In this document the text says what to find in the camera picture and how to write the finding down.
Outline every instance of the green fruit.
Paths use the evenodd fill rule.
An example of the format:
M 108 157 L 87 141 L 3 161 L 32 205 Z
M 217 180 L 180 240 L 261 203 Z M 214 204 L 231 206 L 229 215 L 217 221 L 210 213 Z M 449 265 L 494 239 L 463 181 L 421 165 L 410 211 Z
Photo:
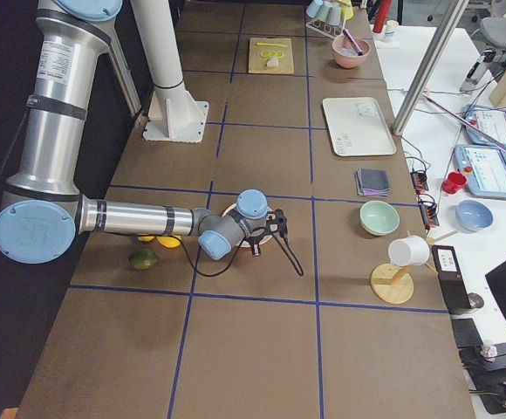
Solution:
M 129 256 L 129 264 L 139 270 L 152 268 L 158 262 L 156 253 L 148 248 L 138 249 Z

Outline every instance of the white plate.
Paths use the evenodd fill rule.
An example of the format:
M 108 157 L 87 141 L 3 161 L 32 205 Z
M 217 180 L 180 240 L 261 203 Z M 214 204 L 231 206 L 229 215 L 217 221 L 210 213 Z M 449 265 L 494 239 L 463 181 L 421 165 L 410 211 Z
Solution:
M 375 98 L 327 98 L 323 109 L 336 155 L 393 155 L 393 137 Z

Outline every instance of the white desk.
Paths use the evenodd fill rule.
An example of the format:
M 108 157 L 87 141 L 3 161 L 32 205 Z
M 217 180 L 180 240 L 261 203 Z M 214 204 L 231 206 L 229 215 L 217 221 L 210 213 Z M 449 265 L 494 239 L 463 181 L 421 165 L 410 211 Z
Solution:
M 378 49 L 379 61 L 389 89 L 389 97 L 393 110 L 397 113 L 404 93 L 394 89 L 408 90 L 412 79 L 426 52 L 435 28 L 428 27 L 399 27 L 394 35 L 394 41 L 399 48 Z M 434 73 L 427 83 L 427 88 L 433 92 L 457 93 L 466 73 L 479 56 L 467 32 L 456 29 L 447 48 L 441 55 Z M 484 76 L 478 86 L 483 86 L 490 80 L 489 74 Z M 482 94 L 477 104 L 492 106 L 489 93 L 495 87 L 492 82 Z M 453 95 L 433 93 L 432 97 L 446 108 L 460 112 L 477 95 Z M 422 101 L 418 106 L 429 112 L 440 112 L 437 107 Z M 440 227 L 433 228 L 429 236 L 440 237 L 460 227 L 455 220 L 456 204 L 463 199 L 473 198 L 466 191 L 448 195 L 441 191 L 444 175 L 453 169 L 450 156 L 459 133 L 460 124 L 449 115 L 428 114 L 414 112 L 404 129 L 403 136 L 418 147 L 425 159 L 432 166 L 427 171 L 429 193 L 435 200 L 440 201 Z M 461 134 L 459 143 L 468 143 Z M 403 141 L 404 149 L 412 155 L 418 156 L 416 150 Z M 418 162 L 415 168 L 422 168 Z M 459 233 L 440 241 L 440 244 L 452 245 L 461 266 L 464 284 L 468 292 L 480 294 L 485 301 L 485 307 L 468 316 L 472 317 L 482 340 L 494 343 L 506 342 L 506 321 L 491 294 L 485 275 L 506 260 L 506 202 L 492 199 L 476 199 L 488 206 L 494 215 L 494 223 L 486 230 L 475 233 Z M 490 417 L 504 417 L 505 414 L 491 416 L 482 405 L 478 396 L 473 396 L 473 405 L 478 419 Z

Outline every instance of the green bowl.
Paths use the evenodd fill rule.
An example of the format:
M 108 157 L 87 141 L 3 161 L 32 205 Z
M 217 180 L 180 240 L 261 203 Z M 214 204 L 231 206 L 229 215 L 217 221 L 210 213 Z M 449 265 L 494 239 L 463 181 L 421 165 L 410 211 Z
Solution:
M 397 210 L 383 201 L 368 201 L 359 210 L 359 220 L 367 232 L 374 236 L 385 236 L 399 228 Z

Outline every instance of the tablet screen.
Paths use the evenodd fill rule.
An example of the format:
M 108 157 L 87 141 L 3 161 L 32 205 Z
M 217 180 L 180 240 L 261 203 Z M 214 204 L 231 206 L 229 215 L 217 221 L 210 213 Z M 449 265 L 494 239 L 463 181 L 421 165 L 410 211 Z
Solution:
M 466 147 L 468 160 L 481 190 L 506 193 L 506 163 L 497 148 Z
M 506 115 L 496 110 L 474 111 L 477 126 L 502 144 L 506 144 Z

